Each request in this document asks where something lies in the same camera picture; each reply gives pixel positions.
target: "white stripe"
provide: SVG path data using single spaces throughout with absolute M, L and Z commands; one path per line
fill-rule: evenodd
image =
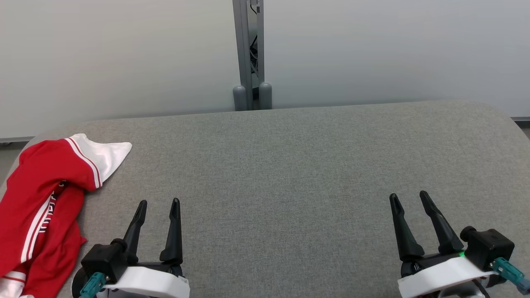
M 37 214 L 35 214 L 35 217 L 33 218 L 33 221 L 31 222 L 30 229 L 28 230 L 28 233 L 26 234 L 26 240 L 24 241 L 24 246 L 22 248 L 22 256 L 20 257 L 20 263 L 24 263 L 27 261 L 26 255 L 28 254 L 30 241 L 31 241 L 31 235 L 33 235 L 35 228 L 37 224 L 39 223 L 40 216 L 42 213 L 47 212 L 48 210 L 48 204 L 50 203 L 51 195 L 48 197 L 48 199 L 40 206 L 39 211 L 37 211 Z
M 79 152 L 79 150 L 77 149 L 77 147 L 75 146 L 75 144 L 73 143 L 71 139 L 65 138 L 65 140 L 68 141 L 68 143 L 70 144 L 70 147 L 72 147 L 72 150 L 74 150 L 75 154 L 77 154 L 77 156 L 79 156 L 80 159 L 82 159 L 84 162 L 86 162 L 90 166 L 90 168 L 92 169 L 92 172 L 94 173 L 94 185 L 96 185 L 96 188 L 100 188 L 101 185 L 99 184 L 98 171 L 96 170 L 92 162 L 90 162 L 87 158 L 85 158 L 81 154 L 81 152 Z
M 37 242 L 37 237 L 38 237 L 37 234 L 39 233 L 40 228 L 44 224 L 44 220 L 46 219 L 46 217 L 48 216 L 48 212 L 50 211 L 50 199 L 51 199 L 51 196 L 48 198 L 48 205 L 46 206 L 46 211 L 45 211 L 46 213 L 42 217 L 42 219 L 40 220 L 39 225 L 37 226 L 35 231 L 33 232 L 35 234 L 35 236 L 33 236 L 33 239 L 31 241 L 30 253 L 28 255 L 28 260 L 31 260 L 31 257 L 33 257 L 33 249 L 35 248 L 35 243 Z
M 8 272 L 6 275 L 4 275 L 5 277 L 11 277 L 11 278 L 16 278 L 16 279 L 21 279 L 23 281 L 26 280 L 26 274 L 25 273 L 22 273 L 22 272 L 18 272 L 18 271 L 11 271 L 11 272 Z

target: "black cable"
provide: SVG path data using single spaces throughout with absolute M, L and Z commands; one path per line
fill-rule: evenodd
M 254 58 L 254 60 L 258 60 L 258 57 L 254 55 L 254 52 L 252 51 L 252 49 L 250 50 L 250 56 L 251 56 L 251 58 Z
M 252 42 L 252 44 L 250 45 L 250 47 L 252 48 L 254 46 L 254 44 L 256 43 L 256 40 L 258 39 L 258 36 L 256 35 L 256 37 L 254 38 L 254 41 Z

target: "red jersey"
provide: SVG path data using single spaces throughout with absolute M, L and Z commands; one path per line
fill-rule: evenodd
M 84 190 L 101 187 L 131 146 L 76 134 L 22 152 L 0 201 L 0 298 L 57 295 L 86 241 L 76 222 Z

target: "gray felt surface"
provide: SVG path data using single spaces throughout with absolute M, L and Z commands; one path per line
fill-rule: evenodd
M 16 160 L 22 149 L 28 142 L 16 142 L 12 144 L 2 145 L 0 143 L 0 181 L 4 181 L 7 178 L 13 161 Z
M 142 199 L 141 261 L 165 245 L 182 208 L 191 297 L 398 297 L 395 192 L 427 253 L 438 243 L 418 193 L 457 233 L 495 228 L 530 273 L 530 142 L 484 104 L 435 101 L 212 113 L 73 125 L 30 142 L 86 133 L 132 143 L 79 216 L 88 243 L 125 233 Z M 69 283 L 60 297 L 69 296 Z M 492 297 L 517 297 L 510 284 Z

